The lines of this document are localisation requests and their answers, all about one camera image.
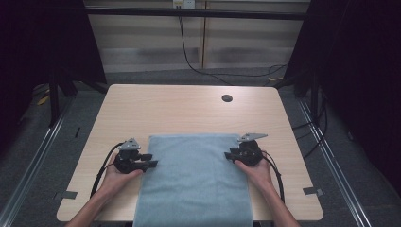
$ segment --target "black tape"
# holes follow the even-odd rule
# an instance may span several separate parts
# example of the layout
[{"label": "black tape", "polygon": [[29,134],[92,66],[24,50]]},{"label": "black tape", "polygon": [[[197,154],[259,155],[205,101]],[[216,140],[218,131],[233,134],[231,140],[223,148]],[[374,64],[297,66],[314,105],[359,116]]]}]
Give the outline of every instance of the black tape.
[{"label": "black tape", "polygon": [[64,191],[58,192],[54,195],[53,200],[62,201],[62,199],[74,200],[78,192]]},{"label": "black tape", "polygon": [[321,189],[316,189],[315,187],[303,188],[305,195],[316,194],[318,197],[324,195]]}]

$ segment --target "handheld controller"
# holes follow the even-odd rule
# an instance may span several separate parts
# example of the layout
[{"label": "handheld controller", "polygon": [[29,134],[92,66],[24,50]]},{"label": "handheld controller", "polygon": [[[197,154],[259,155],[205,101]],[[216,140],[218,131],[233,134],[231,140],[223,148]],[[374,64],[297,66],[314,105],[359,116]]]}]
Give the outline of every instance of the handheld controller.
[{"label": "handheld controller", "polygon": [[268,136],[262,133],[246,133],[238,138],[239,148],[230,148],[230,153],[224,152],[226,159],[241,161],[246,166],[256,166],[263,159],[263,153],[255,139]]},{"label": "handheld controller", "polygon": [[138,150],[140,148],[134,138],[121,145],[120,151],[114,160],[114,165],[118,171],[128,174],[136,169],[142,169],[142,171],[146,172],[148,168],[157,166],[158,161],[151,161],[151,154],[140,154]]},{"label": "handheld controller", "polygon": [[239,160],[246,166],[256,166],[263,159],[262,150],[254,140],[242,142],[239,148],[230,148],[230,152],[224,152],[226,159]]}]

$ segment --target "black curtain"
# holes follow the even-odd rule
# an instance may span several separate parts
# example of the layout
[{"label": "black curtain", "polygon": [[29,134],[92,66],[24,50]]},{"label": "black curtain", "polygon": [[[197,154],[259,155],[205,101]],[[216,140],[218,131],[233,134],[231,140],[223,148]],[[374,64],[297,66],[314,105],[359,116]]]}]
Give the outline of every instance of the black curtain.
[{"label": "black curtain", "polygon": [[[312,1],[288,65],[307,65],[370,161],[401,195],[401,5],[397,1]],[[302,77],[302,94],[311,85]]]},{"label": "black curtain", "polygon": [[38,84],[52,71],[70,80],[106,83],[89,18],[80,0],[7,0],[0,3],[1,148],[16,129]]}]

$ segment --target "towel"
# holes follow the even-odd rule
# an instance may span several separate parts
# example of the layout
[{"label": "towel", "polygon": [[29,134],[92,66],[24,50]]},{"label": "towel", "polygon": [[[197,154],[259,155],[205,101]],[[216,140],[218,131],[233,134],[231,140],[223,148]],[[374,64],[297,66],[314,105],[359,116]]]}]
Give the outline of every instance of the towel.
[{"label": "towel", "polygon": [[252,226],[246,175],[224,156],[238,137],[150,136],[148,153],[159,163],[143,175],[133,226]]}]

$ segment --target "small round object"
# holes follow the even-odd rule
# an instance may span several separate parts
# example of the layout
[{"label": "small round object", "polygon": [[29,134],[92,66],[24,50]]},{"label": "small round object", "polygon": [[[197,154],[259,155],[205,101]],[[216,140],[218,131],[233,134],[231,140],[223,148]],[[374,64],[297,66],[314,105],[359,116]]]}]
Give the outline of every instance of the small round object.
[{"label": "small round object", "polygon": [[223,101],[225,101],[225,102],[233,101],[233,97],[230,96],[230,95],[224,95],[224,96],[221,97],[221,99],[223,99]]}]

